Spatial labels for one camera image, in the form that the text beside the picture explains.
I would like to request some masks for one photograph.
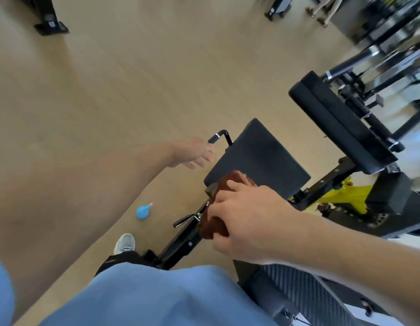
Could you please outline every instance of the shoe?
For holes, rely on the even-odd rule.
[[[123,252],[130,252],[135,250],[136,241],[131,233],[123,234],[120,239],[116,242],[114,255],[121,254]]]
[[[308,8],[306,8],[305,9],[305,12],[308,14],[308,15],[310,15],[312,18],[314,18],[314,13],[312,12],[313,11],[313,9],[312,8],[310,8],[310,7],[308,7]]]
[[[324,18],[317,18],[317,21],[323,26],[323,27],[327,27],[327,24],[325,23],[325,19]]]

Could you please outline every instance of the black cushion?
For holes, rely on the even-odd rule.
[[[386,145],[314,72],[296,83],[289,95],[364,173],[376,173],[397,161]]]
[[[309,174],[282,144],[253,119],[204,179],[206,186],[233,170],[245,173],[257,185],[267,185],[289,199],[310,180]]]

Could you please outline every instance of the carbon fiber pattern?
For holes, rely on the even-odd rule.
[[[313,326],[361,325],[319,277],[279,264],[260,268]]]

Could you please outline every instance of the brown towel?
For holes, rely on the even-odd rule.
[[[217,189],[210,197],[210,204],[212,204],[216,198],[216,194],[220,190],[227,190],[227,191],[234,191],[230,189],[230,187],[226,184],[228,180],[235,181],[237,183],[243,183],[247,186],[257,186],[254,181],[252,181],[248,176],[239,172],[238,170],[234,170],[231,174],[226,175],[220,179],[217,183]],[[201,220],[199,222],[199,234],[204,239],[213,239],[213,233],[220,233],[221,235],[228,237],[228,229],[226,228],[225,223],[218,217],[213,217],[209,222],[207,219],[207,209],[201,216]]]

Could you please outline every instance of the leg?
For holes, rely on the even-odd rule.
[[[332,9],[329,11],[329,13],[327,14],[324,23],[327,25],[329,23],[329,21],[331,20],[331,17],[337,12],[338,8],[341,5],[341,2],[343,2],[343,0],[335,0],[334,5],[332,6]]]
[[[318,11],[323,8],[325,5],[327,5],[331,0],[323,0],[319,4],[316,5],[314,9],[308,7],[306,8],[306,13],[310,15],[311,17],[314,17]]]
[[[114,266],[119,263],[132,263],[132,264],[142,264],[145,266],[152,266],[144,258],[142,258],[137,252],[135,252],[135,240],[130,233],[126,233],[121,236],[118,242],[115,245],[114,255],[109,256],[107,260],[100,266],[97,273]]]

